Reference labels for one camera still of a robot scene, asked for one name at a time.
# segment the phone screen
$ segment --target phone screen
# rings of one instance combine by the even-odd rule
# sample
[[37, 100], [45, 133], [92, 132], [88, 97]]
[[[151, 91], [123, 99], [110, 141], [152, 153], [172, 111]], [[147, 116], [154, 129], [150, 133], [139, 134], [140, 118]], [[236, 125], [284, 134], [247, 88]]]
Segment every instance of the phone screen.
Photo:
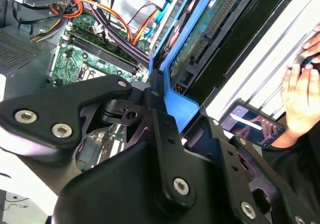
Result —
[[267, 148], [286, 129], [275, 121], [268, 120], [259, 114], [243, 107], [236, 106], [221, 122], [223, 129], [234, 135], [241, 135], [250, 142]]

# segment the blue plastic frame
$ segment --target blue plastic frame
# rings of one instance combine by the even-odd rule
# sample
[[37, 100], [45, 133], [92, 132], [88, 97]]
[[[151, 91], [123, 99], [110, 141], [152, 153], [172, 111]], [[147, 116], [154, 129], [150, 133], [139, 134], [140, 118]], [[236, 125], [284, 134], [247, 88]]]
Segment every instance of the blue plastic frame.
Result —
[[[181, 4], [177, 15], [175, 16], [174, 20], [178, 19], [178, 16], [184, 9], [187, 0], [184, 0]], [[169, 73], [169, 66], [173, 62], [174, 58], [180, 51], [181, 47], [185, 43], [186, 39], [188, 38], [189, 34], [191, 33], [193, 27], [196, 25], [197, 21], [201, 17], [203, 11], [208, 6], [211, 0], [200, 0], [197, 4], [194, 12], [191, 14], [188, 22], [186, 23], [185, 27], [183, 28], [179, 38], [175, 42], [174, 46], [170, 50], [168, 56], [163, 61], [160, 70], [163, 71], [164, 77], [164, 101], [167, 108], [167, 112], [169, 115], [174, 116], [177, 127], [179, 132], [186, 127], [186, 125], [191, 121], [191, 119], [195, 116], [195, 114], [199, 111], [199, 105], [184, 97], [183, 95], [173, 91], [171, 89], [171, 80], [170, 80], [170, 73]], [[170, 34], [170, 30], [172, 29], [175, 22], [172, 22], [171, 27], [168, 29], [166, 34], [164, 35], [162, 41], [160, 42], [159, 46], [157, 47], [156, 51], [154, 52], [153, 56], [150, 59], [149, 70], [152, 71], [154, 66], [155, 57], [160, 51], [161, 47], [164, 45], [166, 37]]]

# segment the motherboard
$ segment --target motherboard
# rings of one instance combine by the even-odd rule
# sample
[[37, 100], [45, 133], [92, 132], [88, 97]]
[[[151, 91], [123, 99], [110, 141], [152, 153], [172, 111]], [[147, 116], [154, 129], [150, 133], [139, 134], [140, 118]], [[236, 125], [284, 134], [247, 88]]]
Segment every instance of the motherboard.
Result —
[[[121, 29], [117, 31], [121, 36], [126, 36]], [[51, 67], [49, 87], [108, 74], [117, 74], [130, 83], [147, 80], [148, 70], [102, 32], [90, 14], [83, 14], [68, 22]], [[140, 41], [137, 46], [144, 49], [145, 42]]]
[[212, 40], [219, 27], [227, 19], [237, 0], [211, 0], [204, 10], [201, 18], [193, 28], [178, 55], [169, 67], [171, 84], [173, 88], [183, 93], [184, 87], [190, 85], [191, 73], [185, 72], [183, 66], [196, 62], [201, 58], [205, 48]]

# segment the black mechanical arm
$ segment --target black mechanical arm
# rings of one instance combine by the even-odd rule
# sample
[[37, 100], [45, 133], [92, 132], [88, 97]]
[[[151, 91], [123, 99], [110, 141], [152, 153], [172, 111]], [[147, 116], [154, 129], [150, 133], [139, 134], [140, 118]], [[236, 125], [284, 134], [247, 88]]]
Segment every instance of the black mechanical arm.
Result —
[[275, 224], [320, 224], [250, 142], [228, 140], [206, 114], [183, 148], [163, 95], [154, 70], [141, 87], [109, 75], [6, 100], [0, 146], [65, 165], [88, 135], [126, 126], [125, 150], [62, 190], [55, 224], [268, 224], [270, 210]]

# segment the metal screw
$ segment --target metal screw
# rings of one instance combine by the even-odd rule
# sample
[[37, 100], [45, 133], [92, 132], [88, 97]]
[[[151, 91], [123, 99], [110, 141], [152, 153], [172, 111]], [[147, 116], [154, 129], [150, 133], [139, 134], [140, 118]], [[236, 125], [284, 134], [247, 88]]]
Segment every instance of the metal screw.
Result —
[[305, 224], [305, 222], [301, 219], [301, 217], [298, 217], [298, 216], [295, 217], [295, 221], [298, 224]]
[[30, 110], [20, 110], [15, 113], [14, 118], [20, 123], [33, 123], [37, 120], [37, 115]]
[[65, 123], [57, 123], [51, 129], [57, 138], [68, 138], [72, 135], [72, 128]]
[[151, 91], [151, 93], [152, 93], [153, 95], [155, 95], [155, 96], [159, 97], [159, 94], [158, 94], [157, 92], [155, 92], [155, 91]]
[[189, 193], [189, 186], [186, 183], [185, 180], [181, 179], [181, 178], [176, 178], [173, 181], [173, 187], [174, 189], [182, 196], [186, 196]]
[[250, 218], [251, 220], [254, 220], [256, 218], [256, 212], [255, 210], [253, 209], [253, 207], [247, 203], [247, 202], [242, 202], [241, 203], [241, 208], [242, 208], [242, 211], [244, 212], [244, 214]]
[[243, 138], [239, 138], [239, 141], [240, 141], [243, 145], [246, 145], [246, 144], [247, 144], [247, 142], [246, 142], [245, 139], [243, 139]]
[[212, 119], [213, 124], [215, 124], [216, 126], [219, 126], [219, 122], [216, 119]]
[[122, 86], [122, 87], [126, 87], [127, 86], [127, 84], [125, 82], [123, 82], [123, 81], [118, 81], [118, 84], [120, 86]]

